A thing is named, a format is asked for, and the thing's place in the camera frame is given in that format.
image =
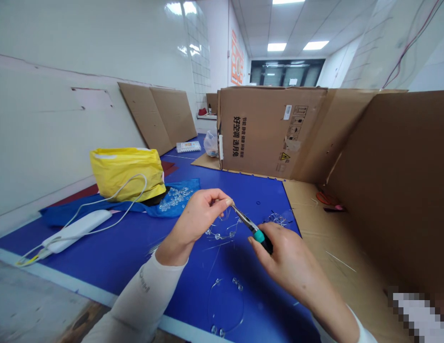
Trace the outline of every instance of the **charging cable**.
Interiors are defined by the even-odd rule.
[[[133,202],[131,202],[130,207],[128,207],[128,209],[126,210],[126,212],[123,214],[123,216],[122,216],[122,217],[121,217],[116,223],[114,223],[114,224],[112,224],[112,225],[109,225],[108,227],[105,227],[105,228],[103,228],[103,229],[99,229],[99,230],[96,230],[96,231],[91,231],[91,232],[84,233],[83,235],[77,235],[77,236],[65,237],[65,238],[55,238],[55,239],[51,240],[49,243],[47,243],[46,245],[44,245],[43,243],[41,243],[41,244],[39,244],[37,247],[33,248],[32,250],[30,250],[29,252],[27,252],[26,254],[24,254],[24,255],[18,260],[18,262],[15,263],[15,264],[16,264],[17,266],[19,266],[19,267],[29,266],[29,265],[34,264],[34,263],[36,263],[37,261],[43,260],[43,259],[46,258],[47,256],[51,255],[52,252],[48,249],[48,247],[49,247],[51,244],[53,244],[53,243],[60,242],[60,241],[67,241],[67,240],[79,239],[79,238],[82,238],[82,237],[84,237],[84,236],[88,236],[88,235],[91,235],[91,234],[94,234],[94,233],[98,233],[98,232],[101,232],[101,231],[105,231],[105,230],[110,229],[111,227],[117,225],[119,222],[122,221],[122,219],[123,219],[123,218],[126,216],[126,214],[130,211],[130,209],[131,209],[131,207],[134,205],[134,203],[137,202],[137,201],[139,200],[139,198],[142,196],[142,194],[145,192],[145,189],[147,188],[147,178],[145,177],[144,174],[136,174],[136,175],[132,176],[131,178],[129,178],[129,180],[128,180],[128,181],[127,181],[127,182],[126,182],[126,183],[125,183],[125,184],[124,184],[124,185],[123,185],[123,186],[122,186],[122,187],[121,187],[121,188],[120,188],[120,189],[119,189],[119,190],[118,190],[113,196],[111,196],[110,198],[102,199],[102,200],[98,200],[98,201],[96,201],[96,202],[90,202],[90,203],[86,203],[86,204],[81,205],[81,206],[79,207],[79,209],[77,210],[77,212],[75,213],[75,215],[71,218],[70,221],[68,221],[68,222],[66,223],[65,226],[63,226],[63,228],[62,228],[61,230],[63,230],[64,228],[68,227],[68,225],[71,224],[71,223],[73,222],[73,220],[77,217],[77,215],[78,215],[79,212],[80,212],[80,209],[81,209],[83,206],[93,205],[93,204],[96,204],[96,203],[99,203],[99,202],[108,201],[108,200],[111,200],[111,199],[115,198],[115,197],[118,195],[118,193],[120,193],[120,191],[121,191],[121,190],[122,190],[122,189],[128,184],[128,182],[130,182],[130,181],[131,181],[132,179],[134,179],[136,176],[142,176],[142,177],[144,177],[144,181],[145,181],[144,188],[142,188],[141,194],[139,194],[139,196],[138,196]],[[34,256],[33,258],[31,258],[30,260],[25,261],[25,260],[26,260],[26,257],[27,257],[28,255],[30,255],[33,251],[37,250],[38,248],[41,248],[41,250],[37,253],[37,255]]]

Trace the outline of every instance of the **person's left hand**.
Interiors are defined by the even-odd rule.
[[[173,231],[182,242],[196,242],[232,203],[233,200],[218,188],[197,191],[188,201]]]
[[[158,247],[157,261],[162,265],[184,265],[193,244],[232,203],[233,200],[217,188],[193,194],[171,233]]]

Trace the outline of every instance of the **teal pliers handle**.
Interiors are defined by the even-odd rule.
[[[265,248],[270,255],[273,253],[273,243],[271,243],[267,235],[262,231],[257,230],[253,236],[257,242],[263,245],[263,248]]]

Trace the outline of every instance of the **yellow bag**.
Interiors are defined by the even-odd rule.
[[[138,202],[166,191],[163,167],[155,149],[97,149],[90,152],[90,161],[99,192],[105,198],[113,196],[136,174],[144,174],[147,178],[147,187]],[[112,201],[134,201],[141,194],[144,182],[142,176],[136,176]]]

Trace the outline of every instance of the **hand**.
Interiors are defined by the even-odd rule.
[[[357,342],[358,324],[304,241],[275,223],[258,226],[271,240],[270,255],[253,237],[248,240],[270,277],[306,306],[337,342]]]
[[[184,265],[193,244],[232,203],[233,200],[220,189],[200,190],[193,194],[174,228],[158,247],[157,261],[162,265]]]
[[[188,201],[173,231],[182,242],[196,242],[232,203],[233,200],[218,188],[197,191]]]

